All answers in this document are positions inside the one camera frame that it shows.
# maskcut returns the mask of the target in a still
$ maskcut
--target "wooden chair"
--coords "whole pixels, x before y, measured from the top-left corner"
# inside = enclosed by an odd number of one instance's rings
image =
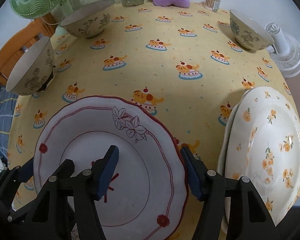
[[[55,23],[52,15],[47,15],[45,21]],[[39,40],[38,35],[51,37],[56,29],[56,25],[47,25],[41,18],[30,22],[27,27],[12,36],[0,50],[0,86],[5,86],[10,73],[25,53],[23,46],[30,48]]]

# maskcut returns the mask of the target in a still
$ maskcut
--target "screw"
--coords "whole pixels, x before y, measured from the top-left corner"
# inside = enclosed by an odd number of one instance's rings
[[[208,174],[209,176],[212,176],[212,177],[213,177],[213,176],[216,176],[217,173],[216,173],[214,170],[208,170],[208,171],[207,171],[207,174]]]
[[[92,171],[91,171],[90,169],[86,169],[86,170],[84,170],[84,171],[82,172],[82,174],[83,174],[84,176],[89,176],[91,173],[92,173]]]
[[[246,176],[243,176],[241,179],[245,183],[248,183],[250,181],[250,179],[248,177],[246,177]]]
[[[49,181],[50,182],[55,182],[57,180],[57,176],[50,176]]]

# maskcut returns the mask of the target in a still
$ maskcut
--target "blue plaid cloth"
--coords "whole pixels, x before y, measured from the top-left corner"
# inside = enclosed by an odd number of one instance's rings
[[[0,87],[0,153],[8,158],[8,141],[10,128],[18,95],[6,91]]]

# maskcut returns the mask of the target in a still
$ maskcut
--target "table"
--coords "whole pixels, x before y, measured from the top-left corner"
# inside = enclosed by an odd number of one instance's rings
[[[42,131],[34,126],[35,115],[42,113],[47,122],[72,101],[67,95],[71,90],[78,98],[107,95],[138,104],[144,102],[136,93],[151,95],[147,111],[170,130],[180,148],[187,144],[208,169],[216,169],[227,117],[245,90],[271,86],[296,109],[266,50],[246,51],[236,45],[228,11],[214,13],[201,4],[183,9],[146,2],[135,8],[115,5],[114,16],[95,38],[69,34],[51,38],[59,73],[47,91],[19,97],[15,112],[19,115],[13,118],[9,139],[9,167],[34,155]],[[20,186],[16,206],[35,196],[31,179]],[[201,208],[190,194],[170,240],[192,238]],[[225,239],[222,232],[220,239]]]

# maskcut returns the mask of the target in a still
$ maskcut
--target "white plate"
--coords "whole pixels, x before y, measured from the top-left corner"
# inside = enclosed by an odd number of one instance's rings
[[[119,148],[119,161],[106,200],[95,202],[106,238],[166,239],[181,221],[188,194],[180,153],[158,120],[121,98],[82,98],[49,120],[35,148],[37,192],[65,159],[74,161],[75,176],[110,145]]]
[[[250,90],[245,91],[245,93],[241,97],[241,100],[249,91]],[[238,110],[239,104],[240,104],[240,102],[232,108],[231,113],[228,118],[228,121],[227,121],[227,124],[226,124],[225,134],[223,136],[223,144],[222,144],[222,148],[221,148],[221,151],[219,154],[218,165],[217,165],[217,172],[222,176],[225,175],[226,156],[227,156],[227,150],[228,150],[229,137],[230,137],[233,120],[234,120],[235,114]],[[228,221],[226,220],[226,212],[222,217],[221,230],[225,234],[228,231]]]
[[[287,99],[273,88],[255,88],[241,101],[231,129],[225,176],[249,177],[275,225],[295,201],[300,186],[300,123]]]

